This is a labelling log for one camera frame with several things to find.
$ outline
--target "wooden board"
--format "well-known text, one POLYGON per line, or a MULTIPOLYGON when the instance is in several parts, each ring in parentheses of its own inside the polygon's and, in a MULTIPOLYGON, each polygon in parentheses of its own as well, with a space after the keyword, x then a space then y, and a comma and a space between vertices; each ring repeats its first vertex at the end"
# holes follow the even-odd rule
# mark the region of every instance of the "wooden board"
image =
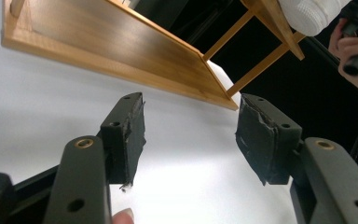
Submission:
POLYGON ((105 0, 4 0, 6 47, 121 77, 230 109, 202 54, 129 8, 105 0))

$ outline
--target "white backdrop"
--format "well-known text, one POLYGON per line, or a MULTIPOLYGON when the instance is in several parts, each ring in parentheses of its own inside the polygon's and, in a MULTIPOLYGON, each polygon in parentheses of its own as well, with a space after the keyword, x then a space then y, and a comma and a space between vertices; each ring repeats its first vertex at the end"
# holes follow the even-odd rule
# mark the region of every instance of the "white backdrop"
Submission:
POLYGON ((136 91, 146 101, 147 144, 133 188, 111 187, 113 212, 131 207, 137 224, 296 223, 288 186, 263 187, 238 150, 238 111, 1 44, 0 172, 16 184, 57 165, 68 141, 96 134, 117 100, 136 91))

